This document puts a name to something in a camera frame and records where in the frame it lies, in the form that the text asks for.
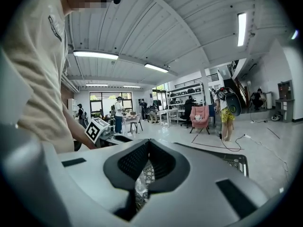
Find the chair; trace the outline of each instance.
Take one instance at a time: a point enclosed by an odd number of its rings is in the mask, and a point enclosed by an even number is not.
[[[181,115],[180,116],[180,118],[181,119],[185,119],[186,120],[186,122],[185,123],[182,123],[181,124],[181,126],[183,125],[183,124],[186,124],[186,128],[188,128],[188,123],[190,122],[190,113],[191,113],[191,108],[193,107],[193,106],[195,106],[195,104],[194,103],[185,103],[184,104],[184,109],[185,109],[185,112],[184,112],[184,115]]]
[[[200,115],[200,116],[202,116],[202,120],[196,120],[195,119],[195,116],[196,115]],[[191,114],[190,114],[190,119],[191,119],[191,122],[192,122],[192,124],[193,124],[193,128],[191,129],[191,131],[193,131],[193,129],[195,128],[195,127],[197,127],[197,128],[206,128],[206,130],[207,130],[207,133],[208,134],[210,134],[209,133],[209,131],[208,131],[208,118],[209,118],[209,107],[208,107],[208,105],[206,105],[206,106],[201,106],[201,107],[192,107],[192,109],[191,109]]]

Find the ceiling light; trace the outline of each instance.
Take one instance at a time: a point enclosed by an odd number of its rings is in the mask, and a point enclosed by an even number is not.
[[[140,88],[140,86],[127,86],[127,85],[125,85],[125,86],[123,86],[123,87],[133,87],[133,88]]]
[[[298,36],[298,34],[299,34],[299,31],[295,30],[294,35],[292,37],[292,40],[294,40]]]
[[[154,69],[154,70],[158,70],[158,71],[161,71],[161,72],[168,72],[168,70],[165,70],[165,69],[162,69],[160,67],[153,66],[153,65],[150,65],[150,64],[145,64],[145,67],[150,68],[150,69]]]
[[[238,46],[244,45],[245,31],[246,31],[246,13],[238,14],[239,23],[239,38]]]
[[[107,87],[108,84],[86,84],[87,87]]]
[[[88,51],[74,51],[74,56],[97,57],[97,58],[105,58],[105,59],[112,59],[112,60],[117,60],[118,57],[119,57],[116,54],[99,53],[99,52],[88,52]]]

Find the white table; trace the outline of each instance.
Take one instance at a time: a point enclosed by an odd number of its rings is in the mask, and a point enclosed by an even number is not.
[[[135,122],[137,123],[137,130],[138,130],[138,134],[140,134],[140,130],[139,130],[139,121],[140,121],[140,117],[141,117],[141,114],[138,113],[138,114],[134,114],[134,115],[130,115],[130,114],[127,114],[127,115],[124,115],[122,116],[122,123],[125,127],[125,130],[126,130],[126,124],[127,123],[131,123],[131,122]]]
[[[159,116],[160,116],[160,125],[162,125],[161,114],[166,114],[166,116],[167,116],[167,126],[169,127],[169,113],[171,113],[171,112],[177,112],[178,113],[178,108],[166,109],[166,110],[160,110],[160,111],[158,111]]]

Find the beige t-shirt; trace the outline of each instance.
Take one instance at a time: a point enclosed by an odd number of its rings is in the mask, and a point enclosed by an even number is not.
[[[66,40],[60,0],[25,0],[3,41],[11,64],[34,91],[18,125],[52,143],[57,153],[74,151],[60,93]]]

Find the jeans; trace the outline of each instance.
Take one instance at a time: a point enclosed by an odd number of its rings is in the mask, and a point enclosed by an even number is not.
[[[115,132],[122,133],[122,117],[115,116],[116,124],[115,124]]]
[[[145,115],[144,110],[142,110],[141,114],[142,114],[142,119],[143,119],[143,120],[144,120],[144,119],[147,119],[147,115]]]

